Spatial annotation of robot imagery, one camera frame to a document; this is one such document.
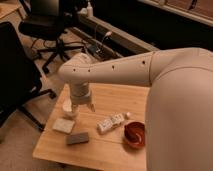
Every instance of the wooden table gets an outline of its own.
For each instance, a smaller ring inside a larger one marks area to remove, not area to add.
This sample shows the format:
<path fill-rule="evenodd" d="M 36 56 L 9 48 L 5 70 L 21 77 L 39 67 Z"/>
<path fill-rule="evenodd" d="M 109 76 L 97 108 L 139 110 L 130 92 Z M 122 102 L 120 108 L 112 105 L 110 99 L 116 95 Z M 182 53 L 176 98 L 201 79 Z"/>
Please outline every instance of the wooden table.
<path fill-rule="evenodd" d="M 18 12 L 19 16 L 22 18 L 21 12 L 19 11 L 21 5 L 19 4 L 8 4 L 0 3 L 0 19 L 12 14 L 13 12 Z"/>
<path fill-rule="evenodd" d="M 72 133 L 89 133 L 89 142 L 67 146 L 67 135 L 52 130 L 52 125 L 59 117 L 65 116 L 62 104 L 69 97 L 69 88 L 65 86 L 44 132 L 34 149 L 33 156 L 70 165 L 112 171 L 145 171 L 145 148 L 135 150 L 123 141 L 124 127 L 99 135 L 97 123 L 111 114 L 131 112 L 132 121 L 144 122 L 144 112 L 148 88 L 91 84 L 95 112 L 81 106 Z"/>

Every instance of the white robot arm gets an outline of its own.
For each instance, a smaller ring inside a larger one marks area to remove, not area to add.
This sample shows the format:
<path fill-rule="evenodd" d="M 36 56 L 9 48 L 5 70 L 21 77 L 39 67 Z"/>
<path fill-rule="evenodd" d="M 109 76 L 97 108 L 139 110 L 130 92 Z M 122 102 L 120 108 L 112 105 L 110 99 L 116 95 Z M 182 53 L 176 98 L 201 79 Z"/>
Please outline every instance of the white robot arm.
<path fill-rule="evenodd" d="M 73 110 L 91 105 L 90 82 L 151 86 L 147 170 L 213 170 L 212 52 L 183 48 L 100 63 L 81 53 L 64 63 L 59 75 L 72 89 Z"/>

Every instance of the office chair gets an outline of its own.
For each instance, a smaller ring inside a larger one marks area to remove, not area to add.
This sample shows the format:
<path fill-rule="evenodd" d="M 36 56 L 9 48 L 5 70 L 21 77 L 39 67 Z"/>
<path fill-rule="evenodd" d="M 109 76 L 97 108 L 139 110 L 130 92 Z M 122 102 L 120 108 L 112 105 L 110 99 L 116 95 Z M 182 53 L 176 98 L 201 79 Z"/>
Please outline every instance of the office chair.
<path fill-rule="evenodd" d="M 55 47 L 39 49 L 37 52 L 41 57 L 43 52 L 52 52 L 48 60 L 42 66 L 45 74 L 49 73 L 47 66 L 54 58 L 59 57 L 64 61 L 69 59 L 65 51 L 82 49 L 82 45 L 67 46 L 60 36 L 65 33 L 65 28 L 74 27 L 78 23 L 78 15 L 75 6 L 70 6 L 69 15 L 65 15 L 60 6 L 61 0 L 30 0 L 27 5 L 25 0 L 19 0 L 27 16 L 19 24 L 19 31 L 30 37 L 48 41 L 55 41 Z"/>
<path fill-rule="evenodd" d="M 0 127 L 18 109 L 42 131 L 44 125 L 23 105 L 35 97 L 49 94 L 50 98 L 54 98 L 56 94 L 51 89 L 40 91 L 41 74 L 26 56 L 11 23 L 0 23 L 0 37 Z"/>

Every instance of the red bowl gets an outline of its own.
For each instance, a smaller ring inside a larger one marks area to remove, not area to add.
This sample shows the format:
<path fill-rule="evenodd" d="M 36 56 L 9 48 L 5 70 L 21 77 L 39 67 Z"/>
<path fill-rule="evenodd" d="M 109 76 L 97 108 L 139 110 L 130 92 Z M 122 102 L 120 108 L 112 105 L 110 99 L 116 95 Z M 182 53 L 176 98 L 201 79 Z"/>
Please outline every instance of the red bowl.
<path fill-rule="evenodd" d="M 124 126 L 124 140 L 132 148 L 145 146 L 145 125 L 141 122 L 131 122 Z"/>

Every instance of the bottle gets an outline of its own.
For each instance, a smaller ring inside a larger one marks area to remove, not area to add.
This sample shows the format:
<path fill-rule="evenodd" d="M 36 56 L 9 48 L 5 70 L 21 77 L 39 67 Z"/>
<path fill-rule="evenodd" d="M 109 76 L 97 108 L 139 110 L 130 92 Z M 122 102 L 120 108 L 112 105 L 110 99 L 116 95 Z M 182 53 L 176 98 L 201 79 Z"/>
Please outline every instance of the bottle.
<path fill-rule="evenodd" d="M 88 0 L 88 3 L 87 3 L 87 16 L 93 17 L 93 8 L 92 8 L 92 5 L 90 3 L 90 0 Z"/>

